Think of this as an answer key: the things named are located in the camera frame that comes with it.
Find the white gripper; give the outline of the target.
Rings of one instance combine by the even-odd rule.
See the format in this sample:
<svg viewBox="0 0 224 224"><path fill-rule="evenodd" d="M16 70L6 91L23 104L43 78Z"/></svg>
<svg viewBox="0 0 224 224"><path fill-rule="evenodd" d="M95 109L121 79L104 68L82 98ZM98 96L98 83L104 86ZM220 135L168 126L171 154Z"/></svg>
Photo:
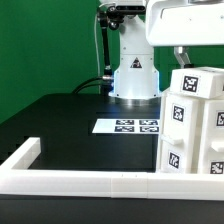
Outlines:
<svg viewBox="0 0 224 224"><path fill-rule="evenodd" d="M152 46L176 46L180 67L192 68L185 46L224 45L224 0L150 0L146 38Z"/></svg>

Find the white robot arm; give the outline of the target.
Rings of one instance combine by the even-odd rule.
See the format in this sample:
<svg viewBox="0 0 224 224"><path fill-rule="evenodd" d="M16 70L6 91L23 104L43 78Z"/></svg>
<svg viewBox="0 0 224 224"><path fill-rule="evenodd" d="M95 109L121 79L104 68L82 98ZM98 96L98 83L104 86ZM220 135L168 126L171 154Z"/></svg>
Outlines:
<svg viewBox="0 0 224 224"><path fill-rule="evenodd" d="M159 96L154 49L224 44L224 0L99 0L107 28L120 35L120 64L109 95L148 101Z"/></svg>

